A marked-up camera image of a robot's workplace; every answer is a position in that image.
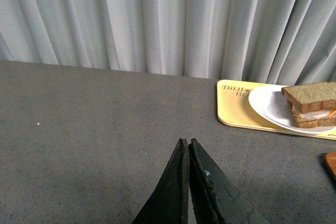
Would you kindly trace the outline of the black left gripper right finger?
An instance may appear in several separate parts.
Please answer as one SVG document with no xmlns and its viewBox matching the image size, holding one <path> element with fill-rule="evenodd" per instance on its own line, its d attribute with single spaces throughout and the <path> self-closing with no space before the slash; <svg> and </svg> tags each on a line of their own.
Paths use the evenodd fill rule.
<svg viewBox="0 0 336 224">
<path fill-rule="evenodd" d="M 269 223 L 232 184 L 193 138 L 189 147 L 190 189 L 197 223 Z"/>
</svg>

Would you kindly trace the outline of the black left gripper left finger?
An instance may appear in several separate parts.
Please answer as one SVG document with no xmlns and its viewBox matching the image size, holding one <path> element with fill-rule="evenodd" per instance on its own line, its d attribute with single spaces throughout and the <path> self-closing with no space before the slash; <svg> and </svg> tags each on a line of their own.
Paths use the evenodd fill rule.
<svg viewBox="0 0 336 224">
<path fill-rule="evenodd" d="M 188 223 L 190 155 L 181 138 L 152 195 L 133 223 Z"/>
</svg>

